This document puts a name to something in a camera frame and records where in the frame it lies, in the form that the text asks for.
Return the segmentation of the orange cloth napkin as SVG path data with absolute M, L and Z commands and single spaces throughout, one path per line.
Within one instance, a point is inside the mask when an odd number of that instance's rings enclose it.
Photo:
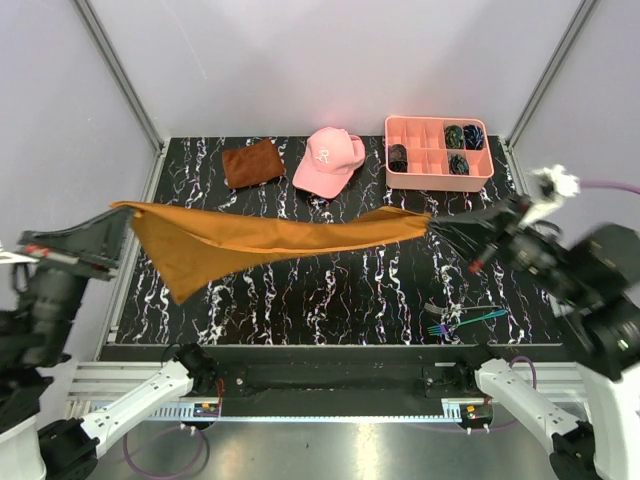
M 347 223 L 307 223 L 184 207 L 119 201 L 177 304 L 207 283 L 281 260 L 355 251 L 424 236 L 431 219 L 384 206 Z

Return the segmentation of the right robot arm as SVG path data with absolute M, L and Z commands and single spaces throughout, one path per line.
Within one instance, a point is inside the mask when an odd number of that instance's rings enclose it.
M 639 234 L 601 224 L 571 248 L 538 231 L 542 204 L 526 195 L 454 216 L 430 232 L 478 272 L 498 259 L 569 307 L 557 317 L 561 343 L 582 379 L 590 418 L 556 407 L 488 347 L 450 368 L 457 390 L 502 404 L 545 449 L 559 479 L 639 476 L 639 308 L 626 292 L 639 283 Z

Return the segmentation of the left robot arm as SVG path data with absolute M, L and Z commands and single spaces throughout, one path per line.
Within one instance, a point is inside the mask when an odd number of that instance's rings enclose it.
M 148 380 L 100 410 L 40 428 L 41 369 L 69 360 L 64 348 L 90 280 L 118 271 L 133 211 L 116 207 L 76 226 L 25 231 L 3 250 L 16 304 L 1 313 L 1 476 L 86 479 L 99 459 L 163 404 L 216 387 L 216 363 L 196 344 L 180 347 Z

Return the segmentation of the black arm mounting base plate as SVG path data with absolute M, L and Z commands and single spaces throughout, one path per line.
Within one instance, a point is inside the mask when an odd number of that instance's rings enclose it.
M 175 347 L 194 371 L 193 396 L 222 396 L 225 418 L 269 421 L 409 420 L 477 399 L 473 378 L 495 350 L 472 347 Z

